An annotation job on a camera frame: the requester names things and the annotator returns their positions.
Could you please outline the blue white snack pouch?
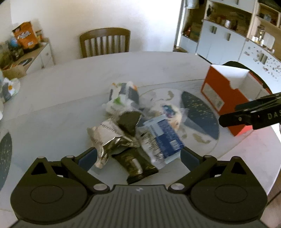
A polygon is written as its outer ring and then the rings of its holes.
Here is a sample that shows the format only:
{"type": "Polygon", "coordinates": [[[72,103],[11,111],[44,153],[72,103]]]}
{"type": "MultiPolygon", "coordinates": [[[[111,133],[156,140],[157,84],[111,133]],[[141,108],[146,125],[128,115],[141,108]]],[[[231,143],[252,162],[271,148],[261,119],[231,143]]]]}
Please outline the blue white snack pouch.
{"type": "Polygon", "coordinates": [[[140,122],[136,128],[136,138],[157,169],[177,159],[184,147],[165,115],[140,122]]]}

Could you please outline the orange snack bag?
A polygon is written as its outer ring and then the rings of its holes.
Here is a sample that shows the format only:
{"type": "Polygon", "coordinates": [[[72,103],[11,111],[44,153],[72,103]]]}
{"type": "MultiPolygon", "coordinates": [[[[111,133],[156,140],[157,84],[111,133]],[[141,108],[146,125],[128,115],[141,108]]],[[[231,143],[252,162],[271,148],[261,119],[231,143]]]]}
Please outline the orange snack bag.
{"type": "Polygon", "coordinates": [[[30,21],[20,24],[12,32],[24,51],[30,51],[39,46],[30,21]]]}

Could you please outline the black striped snack packet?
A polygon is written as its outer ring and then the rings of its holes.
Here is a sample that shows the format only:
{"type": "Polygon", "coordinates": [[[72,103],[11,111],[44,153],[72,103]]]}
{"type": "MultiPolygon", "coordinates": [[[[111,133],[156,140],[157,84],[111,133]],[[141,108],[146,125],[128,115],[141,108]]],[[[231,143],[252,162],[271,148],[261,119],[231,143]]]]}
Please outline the black striped snack packet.
{"type": "Polygon", "coordinates": [[[137,148],[127,148],[118,154],[113,154],[112,157],[128,172],[126,181],[129,185],[159,172],[153,164],[139,153],[137,148]]]}

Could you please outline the silver foil snack bag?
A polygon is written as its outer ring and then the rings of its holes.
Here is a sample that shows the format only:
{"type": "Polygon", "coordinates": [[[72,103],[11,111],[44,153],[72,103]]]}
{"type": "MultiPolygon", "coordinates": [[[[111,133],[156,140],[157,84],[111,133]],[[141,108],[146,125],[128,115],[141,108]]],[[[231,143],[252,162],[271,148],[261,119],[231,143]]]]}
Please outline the silver foil snack bag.
{"type": "Polygon", "coordinates": [[[109,155],[119,146],[137,148],[140,146],[135,137],[125,133],[113,120],[109,118],[99,126],[87,128],[92,145],[97,149],[95,166],[103,168],[109,155]]]}

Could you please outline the blueberry bread package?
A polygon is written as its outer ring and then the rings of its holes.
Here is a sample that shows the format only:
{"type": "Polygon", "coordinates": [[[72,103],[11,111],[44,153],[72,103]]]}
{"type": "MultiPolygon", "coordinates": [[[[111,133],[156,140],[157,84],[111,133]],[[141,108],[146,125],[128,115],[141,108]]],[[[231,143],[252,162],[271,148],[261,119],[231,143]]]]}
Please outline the blueberry bread package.
{"type": "Polygon", "coordinates": [[[171,127],[177,132],[179,130],[182,113],[180,108],[169,102],[155,102],[150,111],[155,117],[164,115],[171,127]]]}

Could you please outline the white wall cabinet unit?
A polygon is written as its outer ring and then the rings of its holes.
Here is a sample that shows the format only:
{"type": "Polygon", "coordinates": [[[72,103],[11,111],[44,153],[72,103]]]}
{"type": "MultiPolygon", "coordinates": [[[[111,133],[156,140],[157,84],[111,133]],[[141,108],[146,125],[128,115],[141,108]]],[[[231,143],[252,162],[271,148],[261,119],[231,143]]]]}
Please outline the white wall cabinet unit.
{"type": "Polygon", "coordinates": [[[175,48],[236,61],[280,90],[280,1],[182,1],[175,48]]]}

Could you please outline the wooden dining chair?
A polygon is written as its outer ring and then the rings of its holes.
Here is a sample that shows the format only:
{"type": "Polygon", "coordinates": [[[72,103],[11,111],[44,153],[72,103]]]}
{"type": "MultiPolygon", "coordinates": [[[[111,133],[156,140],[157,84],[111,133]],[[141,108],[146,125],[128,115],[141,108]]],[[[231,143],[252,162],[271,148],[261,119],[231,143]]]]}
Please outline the wooden dining chair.
{"type": "Polygon", "coordinates": [[[130,50],[130,30],[125,28],[99,28],[80,35],[80,48],[83,58],[130,50]]]}

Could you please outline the white side cabinet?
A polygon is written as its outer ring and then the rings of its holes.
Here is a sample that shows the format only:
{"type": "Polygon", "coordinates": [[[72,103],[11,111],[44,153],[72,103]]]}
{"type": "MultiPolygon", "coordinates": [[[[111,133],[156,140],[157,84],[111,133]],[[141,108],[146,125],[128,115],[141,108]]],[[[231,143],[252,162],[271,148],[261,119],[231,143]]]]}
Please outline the white side cabinet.
{"type": "Polygon", "coordinates": [[[51,45],[49,42],[40,43],[40,47],[22,56],[12,66],[23,66],[27,74],[54,66],[51,45]]]}

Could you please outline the brown cardboard box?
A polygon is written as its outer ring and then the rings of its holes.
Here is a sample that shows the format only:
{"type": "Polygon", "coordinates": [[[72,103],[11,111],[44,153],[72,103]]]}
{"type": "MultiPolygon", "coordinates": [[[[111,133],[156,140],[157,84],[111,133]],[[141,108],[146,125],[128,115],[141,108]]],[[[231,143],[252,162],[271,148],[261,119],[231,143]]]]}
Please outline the brown cardboard box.
{"type": "Polygon", "coordinates": [[[26,70],[22,65],[15,66],[13,68],[3,70],[3,77],[8,78],[9,80],[12,80],[14,78],[22,78],[27,75],[26,70]]]}

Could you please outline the red cardboard box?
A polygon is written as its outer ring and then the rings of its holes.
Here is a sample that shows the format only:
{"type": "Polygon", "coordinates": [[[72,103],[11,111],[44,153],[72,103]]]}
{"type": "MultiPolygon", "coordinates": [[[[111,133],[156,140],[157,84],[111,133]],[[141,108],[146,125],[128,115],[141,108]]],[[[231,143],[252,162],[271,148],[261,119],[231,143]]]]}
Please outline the red cardboard box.
{"type": "Polygon", "coordinates": [[[201,88],[219,115],[232,113],[237,105],[271,95],[248,69],[211,65],[201,88]]]}

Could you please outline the white tissue paper pack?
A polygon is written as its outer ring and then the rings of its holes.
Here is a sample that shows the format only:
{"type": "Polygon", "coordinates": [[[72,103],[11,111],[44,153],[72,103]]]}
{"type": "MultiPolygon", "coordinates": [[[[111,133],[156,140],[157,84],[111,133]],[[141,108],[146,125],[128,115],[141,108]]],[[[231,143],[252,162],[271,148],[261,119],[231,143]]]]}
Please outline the white tissue paper pack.
{"type": "Polygon", "coordinates": [[[132,81],[113,83],[110,89],[109,101],[103,104],[105,111],[116,115],[129,107],[139,106],[138,88],[132,81]]]}

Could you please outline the dark green snack packet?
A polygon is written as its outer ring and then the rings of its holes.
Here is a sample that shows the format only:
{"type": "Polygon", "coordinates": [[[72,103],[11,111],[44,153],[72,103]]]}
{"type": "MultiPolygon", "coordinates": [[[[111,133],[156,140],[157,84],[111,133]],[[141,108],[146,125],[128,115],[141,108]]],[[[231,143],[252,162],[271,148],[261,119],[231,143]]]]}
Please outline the dark green snack packet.
{"type": "Polygon", "coordinates": [[[126,111],[122,113],[116,121],[119,128],[125,133],[135,136],[136,128],[141,119],[141,113],[138,111],[126,111]]]}

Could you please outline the tissue pack at table edge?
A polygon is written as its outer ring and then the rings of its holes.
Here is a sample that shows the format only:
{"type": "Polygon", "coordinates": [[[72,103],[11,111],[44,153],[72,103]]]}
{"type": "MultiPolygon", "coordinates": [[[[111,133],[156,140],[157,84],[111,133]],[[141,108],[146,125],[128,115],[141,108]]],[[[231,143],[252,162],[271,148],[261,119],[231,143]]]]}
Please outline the tissue pack at table edge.
{"type": "Polygon", "coordinates": [[[3,103],[14,97],[20,90],[21,84],[18,78],[13,78],[9,80],[4,78],[1,83],[1,101],[3,103]]]}

